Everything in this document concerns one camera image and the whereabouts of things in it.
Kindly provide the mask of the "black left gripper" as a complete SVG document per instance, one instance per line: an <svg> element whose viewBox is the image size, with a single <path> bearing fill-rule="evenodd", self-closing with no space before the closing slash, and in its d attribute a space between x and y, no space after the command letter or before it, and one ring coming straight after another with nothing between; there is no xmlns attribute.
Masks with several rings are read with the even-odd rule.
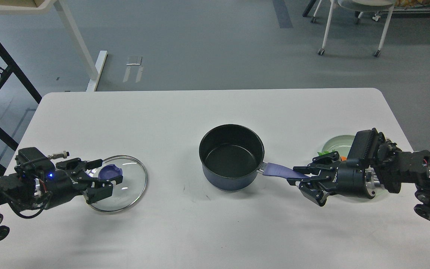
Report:
<svg viewBox="0 0 430 269"><path fill-rule="evenodd" d="M43 190L51 194L44 209L49 210L67 203L75 196L82 195L84 190L87 204L111 197L113 182L116 185L122 183L122 175L103 176L102 179L95 177L84 179L87 176L82 175L88 170L101 167L102 163L102 159L83 161L80 158L73 158L56 163L54 171L40 172L38 179L43 182Z"/></svg>

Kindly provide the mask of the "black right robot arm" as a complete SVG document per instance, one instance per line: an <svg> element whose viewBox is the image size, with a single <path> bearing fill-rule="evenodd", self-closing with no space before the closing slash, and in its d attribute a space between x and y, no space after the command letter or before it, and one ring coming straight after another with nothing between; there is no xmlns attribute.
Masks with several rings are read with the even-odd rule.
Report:
<svg viewBox="0 0 430 269"><path fill-rule="evenodd" d="M293 171L287 182L321 207L331 195L373 199L379 190L398 194L411 183L420 201L414 211L430 221L430 151L402 151L377 129L357 132L346 160L332 152Z"/></svg>

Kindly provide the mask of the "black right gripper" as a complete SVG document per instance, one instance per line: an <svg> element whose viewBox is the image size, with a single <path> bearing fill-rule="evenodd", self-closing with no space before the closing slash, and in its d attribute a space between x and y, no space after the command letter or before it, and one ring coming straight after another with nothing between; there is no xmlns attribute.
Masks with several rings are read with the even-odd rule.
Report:
<svg viewBox="0 0 430 269"><path fill-rule="evenodd" d="M302 195L320 207L330 195L373 199L376 191L367 181L367 169L341 164L339 154L318 155L306 166L294 166L295 176L287 182L294 186L299 182Z"/></svg>

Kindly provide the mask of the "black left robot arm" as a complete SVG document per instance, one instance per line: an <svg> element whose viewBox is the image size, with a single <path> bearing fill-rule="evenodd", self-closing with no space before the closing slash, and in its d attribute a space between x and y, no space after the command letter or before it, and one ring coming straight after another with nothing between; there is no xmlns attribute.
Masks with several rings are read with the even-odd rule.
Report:
<svg viewBox="0 0 430 269"><path fill-rule="evenodd" d="M7 204L24 219L35 218L79 195L87 204L96 203L111 197L114 186L123 182L122 170L115 165L69 159L67 151L44 155L37 148L22 148L15 160L15 172L0 177L0 206ZM10 232L1 225L3 218L0 212L0 241Z"/></svg>

